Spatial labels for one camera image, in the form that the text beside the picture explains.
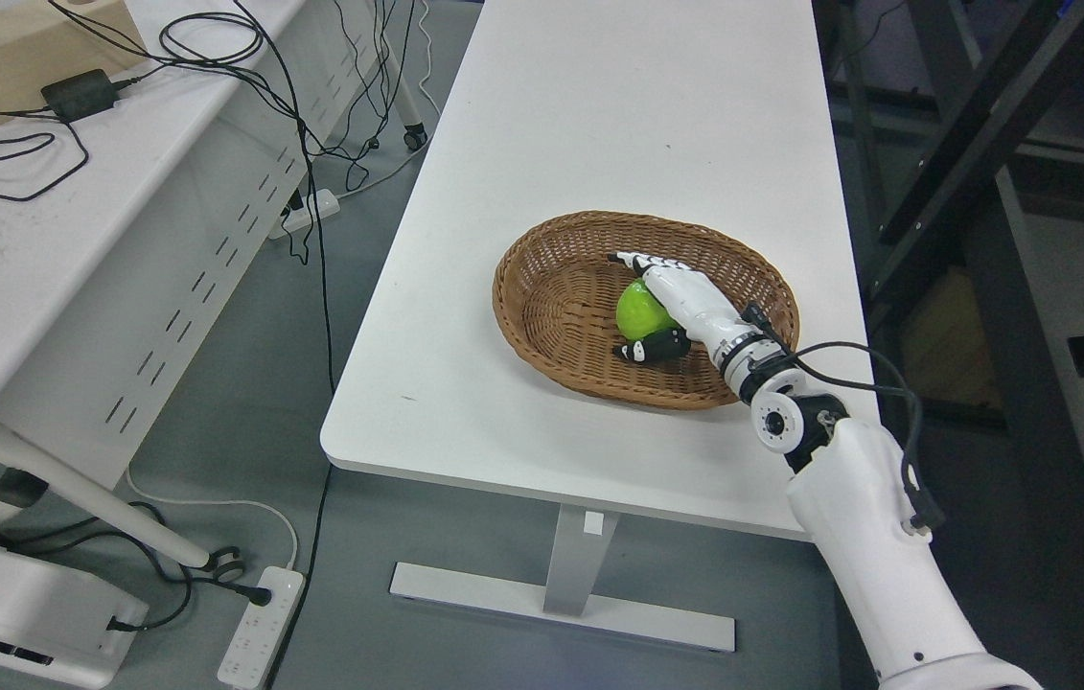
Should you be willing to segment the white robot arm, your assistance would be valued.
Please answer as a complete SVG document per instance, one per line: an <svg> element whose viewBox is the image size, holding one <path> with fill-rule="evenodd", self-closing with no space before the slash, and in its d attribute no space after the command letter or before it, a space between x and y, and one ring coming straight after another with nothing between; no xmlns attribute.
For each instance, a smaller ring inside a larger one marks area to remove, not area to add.
<svg viewBox="0 0 1084 690"><path fill-rule="evenodd" d="M1036 689L990 655L913 528L902 450L882 426L851 418L810 388L767 331L738 320L709 341L726 385L750 406L765 450L793 471L786 495L835 578L882 689Z"/></svg>

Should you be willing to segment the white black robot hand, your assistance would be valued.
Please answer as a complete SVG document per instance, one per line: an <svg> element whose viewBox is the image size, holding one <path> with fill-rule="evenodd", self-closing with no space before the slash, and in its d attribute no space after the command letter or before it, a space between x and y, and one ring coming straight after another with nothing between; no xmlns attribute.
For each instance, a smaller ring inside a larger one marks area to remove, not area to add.
<svg viewBox="0 0 1084 690"><path fill-rule="evenodd" d="M731 349L762 333L743 318L704 272L686 263L641 252L614 252L607 259L636 272L687 339L704 344L713 365L721 366Z"/></svg>

